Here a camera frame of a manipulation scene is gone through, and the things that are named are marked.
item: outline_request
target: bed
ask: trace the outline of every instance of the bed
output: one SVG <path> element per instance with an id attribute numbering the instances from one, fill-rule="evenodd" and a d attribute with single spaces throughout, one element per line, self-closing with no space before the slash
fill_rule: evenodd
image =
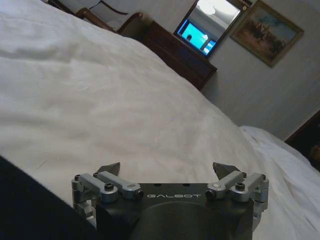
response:
<path id="1" fill-rule="evenodd" d="M 139 42 L 40 0 L 0 4 L 0 154 L 71 204 L 72 176 L 208 183 L 212 163 L 270 180 L 257 240 L 320 239 L 320 174 L 262 129 L 236 126 Z"/>

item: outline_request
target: black fabric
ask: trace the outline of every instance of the black fabric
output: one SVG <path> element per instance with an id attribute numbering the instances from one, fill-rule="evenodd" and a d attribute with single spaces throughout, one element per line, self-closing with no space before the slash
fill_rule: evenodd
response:
<path id="1" fill-rule="evenodd" d="M 103 239 L 70 206 L 1 156 L 0 183 L 1 240 Z"/>

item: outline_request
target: wooden furniture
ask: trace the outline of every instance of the wooden furniture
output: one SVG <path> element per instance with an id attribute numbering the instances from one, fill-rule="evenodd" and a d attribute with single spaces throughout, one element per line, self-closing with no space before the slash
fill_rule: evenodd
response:
<path id="1" fill-rule="evenodd" d="M 66 12 L 67 14 L 74 15 L 74 13 L 59 0 L 48 0 L 47 3 L 57 9 L 60 9 L 61 11 Z"/>
<path id="2" fill-rule="evenodd" d="M 99 4 L 105 7 L 103 16 L 100 17 L 98 17 L 97 14 L 91 11 Z M 92 24 L 100 28 L 112 31 L 117 34 L 121 34 L 128 26 L 128 24 L 130 24 L 134 19 L 141 19 L 143 17 L 143 14 L 141 12 L 136 12 L 130 15 L 128 12 L 118 11 L 103 0 L 100 0 L 96 5 L 90 8 L 81 8 L 75 14 L 75 16 L 80 19 L 87 19 Z"/>
<path id="3" fill-rule="evenodd" d="M 288 145 L 298 150 L 310 163 L 320 171 L 320 161 L 311 156 L 312 149 L 320 144 L 320 110 L 303 124 L 286 141 Z"/>
<path id="4" fill-rule="evenodd" d="M 155 21 L 150 25 L 142 43 L 199 90 L 217 71 L 205 57 L 196 53 Z"/>
<path id="5" fill-rule="evenodd" d="M 141 19 L 143 17 L 143 14 L 141 12 L 136 12 L 134 14 L 132 14 L 130 17 L 127 12 L 121 12 L 118 11 L 116 9 L 114 9 L 113 7 L 111 7 L 110 5 L 108 5 L 107 3 L 105 3 L 103 0 L 99 1 L 96 5 L 90 7 L 90 8 L 86 8 L 83 7 L 80 10 L 78 10 L 76 13 L 73 13 L 68 7 L 66 7 L 61 1 L 59 0 L 48 0 L 48 4 L 50 4 L 51 6 L 54 6 L 68 14 L 72 14 L 74 16 L 76 16 L 77 18 L 80 19 L 87 19 L 89 22 L 91 22 L 92 24 L 106 29 L 108 31 L 117 33 L 117 34 L 121 34 L 124 29 L 134 20 L 134 19 Z M 91 9 L 94 8 L 95 6 L 97 6 L 98 4 L 102 4 L 106 7 L 106 9 L 108 10 L 108 12 L 106 12 L 106 16 L 104 16 L 105 19 L 108 19 L 109 21 L 113 20 L 113 18 L 117 18 L 117 16 L 123 16 L 124 17 L 124 21 L 117 27 L 108 24 L 107 22 L 103 21 L 101 18 L 99 18 L 96 14 L 94 14 Z"/>

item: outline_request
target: television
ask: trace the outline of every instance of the television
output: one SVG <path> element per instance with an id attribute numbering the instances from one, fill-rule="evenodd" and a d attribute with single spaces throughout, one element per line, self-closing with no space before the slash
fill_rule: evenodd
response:
<path id="1" fill-rule="evenodd" d="M 184 21 L 177 33 L 205 56 L 207 56 L 216 45 L 214 40 L 192 24 L 188 19 Z"/>

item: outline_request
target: painting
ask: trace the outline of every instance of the painting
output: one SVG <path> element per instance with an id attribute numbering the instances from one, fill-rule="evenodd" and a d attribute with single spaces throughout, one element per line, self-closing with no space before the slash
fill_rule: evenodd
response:
<path id="1" fill-rule="evenodd" d="M 273 67 L 304 31 L 258 0 L 231 38 Z"/>

